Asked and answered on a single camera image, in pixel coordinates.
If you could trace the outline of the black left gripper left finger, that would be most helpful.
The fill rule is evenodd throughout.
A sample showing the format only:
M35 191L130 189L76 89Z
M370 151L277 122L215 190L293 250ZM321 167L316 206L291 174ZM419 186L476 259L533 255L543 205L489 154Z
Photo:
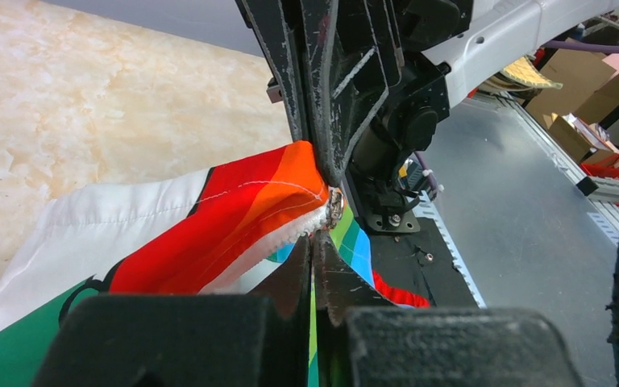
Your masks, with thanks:
M304 386L311 243L248 294L97 295L63 323L36 386Z

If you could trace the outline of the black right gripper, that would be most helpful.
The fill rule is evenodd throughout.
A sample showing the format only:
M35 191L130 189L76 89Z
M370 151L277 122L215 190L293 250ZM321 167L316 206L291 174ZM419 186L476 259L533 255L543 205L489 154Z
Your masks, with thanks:
M303 1L309 118L298 43L298 1L239 3L281 100L292 140L311 138L317 166L340 184L360 136L401 83L407 52L423 52L466 32L471 0Z

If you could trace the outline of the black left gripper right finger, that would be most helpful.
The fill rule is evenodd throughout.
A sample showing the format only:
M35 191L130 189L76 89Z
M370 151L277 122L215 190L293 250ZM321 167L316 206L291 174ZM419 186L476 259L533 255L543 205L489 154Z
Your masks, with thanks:
M512 308L408 309L312 238L321 386L580 386L556 327Z

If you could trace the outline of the white colourful cartoon jacket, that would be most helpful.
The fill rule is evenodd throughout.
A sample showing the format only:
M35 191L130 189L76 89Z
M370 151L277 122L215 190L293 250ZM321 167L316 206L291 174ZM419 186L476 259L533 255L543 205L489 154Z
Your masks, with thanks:
M423 296L388 285L312 144L165 181L94 184L49 202L0 279L0 386L28 386L60 320L98 293L246 293L323 227L369 285L404 307Z

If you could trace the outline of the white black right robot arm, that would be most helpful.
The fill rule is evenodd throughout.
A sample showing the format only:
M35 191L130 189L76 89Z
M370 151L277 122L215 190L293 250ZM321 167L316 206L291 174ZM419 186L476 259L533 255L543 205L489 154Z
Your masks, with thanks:
M398 163L506 65L615 1L241 1L295 140L314 147L330 196L304 232L343 212L349 167L393 191Z

